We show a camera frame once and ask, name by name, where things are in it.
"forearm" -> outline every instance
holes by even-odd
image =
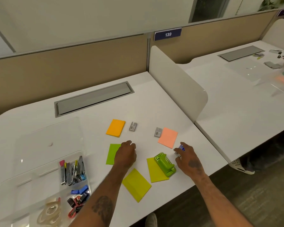
[[[125,174],[126,170],[120,170],[113,166],[70,227],[108,227]]]
[[[252,227],[244,215],[215,187],[207,175],[194,180],[216,227]]]

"foot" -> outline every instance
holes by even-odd
[[[145,227],[158,227],[157,216],[155,213],[150,213],[145,221]]]

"gray carpet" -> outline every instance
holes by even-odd
[[[284,159],[254,175],[225,166],[210,176],[218,189],[257,227],[284,227]],[[197,187],[155,211],[158,227],[214,227]],[[143,220],[132,227],[144,227]]]

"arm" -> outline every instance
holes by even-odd
[[[179,148],[174,149],[181,155],[181,157],[176,158],[177,165],[198,187],[216,227],[252,227],[253,225],[231,204],[205,174],[193,148],[186,143],[181,144],[185,151]]]
[[[108,175],[92,193],[70,227],[109,227],[115,210],[122,180],[136,161],[136,145],[131,141],[121,144]]]

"desk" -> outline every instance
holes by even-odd
[[[72,96],[128,81],[135,93],[55,118],[54,102]],[[12,162],[15,140],[22,134],[78,117],[86,149],[87,175],[94,190],[108,174],[106,165],[110,143],[132,140],[136,143],[137,160],[133,165],[150,182],[147,158],[160,152],[175,163],[174,151],[159,144],[154,137],[156,127],[168,127],[178,132],[175,147],[185,141],[194,147],[205,172],[211,175],[227,164],[199,129],[189,120],[174,101],[164,92],[148,72],[90,87],[66,95],[32,103],[0,115],[0,183],[13,176]],[[119,138],[106,135],[112,119],[125,120]],[[137,122],[135,132],[129,131],[131,122]],[[169,180],[152,183],[151,189],[137,203],[122,185],[111,227],[129,226],[166,202],[183,193],[194,183],[177,169]]]
[[[262,87],[254,86],[253,82],[227,68],[229,63],[217,56],[250,45],[265,50],[265,56],[259,60],[249,59],[263,66],[265,61],[284,63],[277,58],[278,54],[269,52],[277,47],[257,41],[179,65],[208,93],[208,103],[196,125],[228,162],[284,130],[284,94],[272,97]]]

